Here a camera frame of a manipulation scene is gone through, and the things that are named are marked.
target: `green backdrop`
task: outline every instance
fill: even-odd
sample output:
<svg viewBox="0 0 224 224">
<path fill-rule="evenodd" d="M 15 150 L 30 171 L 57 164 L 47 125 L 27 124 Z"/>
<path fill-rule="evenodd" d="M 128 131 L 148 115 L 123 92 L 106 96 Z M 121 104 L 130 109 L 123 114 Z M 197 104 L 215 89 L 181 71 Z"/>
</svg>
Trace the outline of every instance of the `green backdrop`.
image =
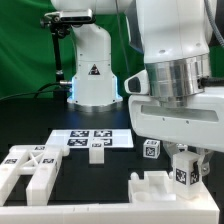
<svg viewBox="0 0 224 224">
<path fill-rule="evenodd" d="M 0 97 L 36 91 L 55 81 L 53 44 L 49 29 L 41 29 L 39 20 L 54 11 L 50 0 L 6 0 L 0 7 Z M 112 39 L 112 70 L 119 80 L 119 93 L 125 96 L 124 80 L 128 77 L 116 16 L 97 16 L 97 24 L 109 31 Z M 142 55 L 128 46 L 126 20 L 121 15 L 131 75 L 143 68 Z M 70 37 L 60 41 L 66 79 L 75 73 L 75 58 Z M 211 49 L 214 76 L 224 74 L 224 50 Z"/>
</svg>

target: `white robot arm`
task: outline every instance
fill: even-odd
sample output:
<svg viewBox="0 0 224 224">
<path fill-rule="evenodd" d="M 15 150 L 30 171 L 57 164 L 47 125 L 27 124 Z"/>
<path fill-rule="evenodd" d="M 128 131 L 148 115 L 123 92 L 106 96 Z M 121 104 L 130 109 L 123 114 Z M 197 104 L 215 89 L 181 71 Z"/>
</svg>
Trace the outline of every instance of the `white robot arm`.
<svg viewBox="0 0 224 224">
<path fill-rule="evenodd" d="M 124 11 L 132 0 L 118 1 Z M 95 14 L 115 14 L 111 0 L 52 0 L 59 10 L 48 13 L 55 23 L 70 23 L 76 56 L 76 74 L 72 78 L 72 94 L 68 105 L 85 112 L 107 111 L 121 105 L 117 78 L 111 71 L 111 38 L 103 28 L 94 24 Z"/>
<path fill-rule="evenodd" d="M 137 0 L 136 7 L 150 96 L 130 97 L 135 132 L 223 152 L 224 88 L 200 85 L 211 73 L 204 0 Z"/>
</svg>

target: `marker cube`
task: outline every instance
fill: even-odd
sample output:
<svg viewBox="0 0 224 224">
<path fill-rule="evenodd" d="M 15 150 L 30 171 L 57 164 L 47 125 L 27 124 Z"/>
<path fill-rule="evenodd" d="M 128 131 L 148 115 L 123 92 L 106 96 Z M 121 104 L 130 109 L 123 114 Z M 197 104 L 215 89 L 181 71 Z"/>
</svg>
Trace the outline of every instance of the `marker cube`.
<svg viewBox="0 0 224 224">
<path fill-rule="evenodd" d="M 143 157 L 157 159 L 160 154 L 160 141 L 147 139 L 143 145 Z"/>
</svg>

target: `white plastic block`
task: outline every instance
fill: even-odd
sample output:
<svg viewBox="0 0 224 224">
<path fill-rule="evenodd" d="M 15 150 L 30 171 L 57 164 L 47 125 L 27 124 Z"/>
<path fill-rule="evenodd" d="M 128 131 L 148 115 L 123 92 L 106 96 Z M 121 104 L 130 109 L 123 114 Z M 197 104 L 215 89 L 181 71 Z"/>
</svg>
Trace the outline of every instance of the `white plastic block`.
<svg viewBox="0 0 224 224">
<path fill-rule="evenodd" d="M 160 141 L 147 139 L 143 145 L 143 157 L 157 159 L 160 155 Z"/>
<path fill-rule="evenodd" d="M 58 148 L 55 148 L 54 151 L 46 149 L 26 189 L 27 204 L 29 206 L 47 205 L 61 166 L 62 154 L 62 150 Z"/>
<path fill-rule="evenodd" d="M 46 142 L 46 146 L 57 146 L 69 150 L 90 148 L 93 139 L 104 141 L 107 148 L 133 148 L 133 140 L 130 129 L 73 129 L 53 130 Z"/>
<path fill-rule="evenodd" d="M 45 152 L 45 145 L 16 145 L 13 146 L 10 149 L 11 151 L 21 151 L 21 150 L 27 150 L 28 160 L 21 164 L 21 166 L 18 168 L 17 173 L 18 175 L 33 175 L 36 171 L 36 168 L 38 164 L 40 163 L 43 154 Z"/>
<path fill-rule="evenodd" d="M 12 150 L 0 166 L 0 206 L 3 206 L 20 175 L 17 170 L 28 159 L 26 149 Z"/>
<path fill-rule="evenodd" d="M 89 163 L 104 164 L 104 142 L 93 140 L 89 148 Z"/>
<path fill-rule="evenodd" d="M 187 151 L 188 150 L 188 145 L 185 144 L 177 144 L 177 149 L 182 152 L 182 151 Z"/>
<path fill-rule="evenodd" d="M 175 193 L 191 199 L 199 195 L 202 182 L 197 162 L 200 156 L 184 151 L 173 156 L 173 181 Z"/>
<path fill-rule="evenodd" d="M 7 224 L 218 224 L 214 201 L 0 208 Z"/>
<path fill-rule="evenodd" d="M 186 199 L 175 193 L 174 182 L 166 171 L 144 172 L 144 179 L 132 174 L 128 189 L 129 201 L 139 209 L 135 223 L 218 224 L 219 209 L 203 182 L 200 184 L 198 197 Z M 140 215 L 146 210 L 150 213 L 147 218 Z"/>
</svg>

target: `table surface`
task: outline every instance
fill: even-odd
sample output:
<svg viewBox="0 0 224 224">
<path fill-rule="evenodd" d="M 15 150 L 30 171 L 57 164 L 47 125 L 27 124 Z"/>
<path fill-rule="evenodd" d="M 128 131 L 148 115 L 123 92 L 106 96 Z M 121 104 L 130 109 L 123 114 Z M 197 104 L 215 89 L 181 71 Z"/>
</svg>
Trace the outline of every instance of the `table surface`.
<svg viewBox="0 0 224 224">
<path fill-rule="evenodd" d="M 0 102 L 0 161 L 13 145 L 45 144 L 53 129 L 131 129 L 127 101 L 121 109 L 83 113 L 53 99 L 13 99 Z M 145 138 L 133 133 L 133 149 L 106 149 L 104 165 L 89 165 L 88 149 L 71 150 L 63 162 L 49 205 L 128 202 L 128 180 L 132 172 L 170 171 L 164 149 L 157 160 L 142 156 Z M 204 183 L 220 208 L 224 223 L 224 154 L 215 152 L 211 172 Z M 21 176 L 5 206 L 26 205 L 25 189 L 31 176 Z"/>
</svg>

